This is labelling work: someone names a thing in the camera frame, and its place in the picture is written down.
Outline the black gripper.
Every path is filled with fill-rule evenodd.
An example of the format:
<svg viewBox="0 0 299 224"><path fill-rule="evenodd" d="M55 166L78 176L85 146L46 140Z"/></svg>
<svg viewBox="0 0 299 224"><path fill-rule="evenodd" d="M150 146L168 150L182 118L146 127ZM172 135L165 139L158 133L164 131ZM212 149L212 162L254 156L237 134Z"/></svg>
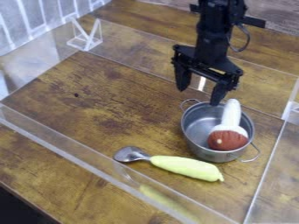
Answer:
<svg viewBox="0 0 299 224"><path fill-rule="evenodd" d="M194 57L196 48L193 46L173 45L172 49L172 65L177 89L182 91L190 85L192 74L201 75L217 83L209 98L209 105L217 106L226 92L237 87L242 70L229 61L226 56L221 56L210 64L204 63Z"/></svg>

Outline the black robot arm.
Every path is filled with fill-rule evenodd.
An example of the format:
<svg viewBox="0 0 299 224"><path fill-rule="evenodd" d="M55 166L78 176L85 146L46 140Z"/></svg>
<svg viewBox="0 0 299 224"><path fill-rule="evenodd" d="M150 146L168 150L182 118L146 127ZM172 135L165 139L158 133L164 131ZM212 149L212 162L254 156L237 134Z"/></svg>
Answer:
<svg viewBox="0 0 299 224"><path fill-rule="evenodd" d="M232 27L242 29L241 20L246 11L244 0L198 0L190 7L200 13L196 25L196 45L173 45L172 65L176 87L182 91L189 85L192 74L197 74L216 83L209 105L217 106L228 91L236 88L242 70L229 61L228 48Z"/></svg>

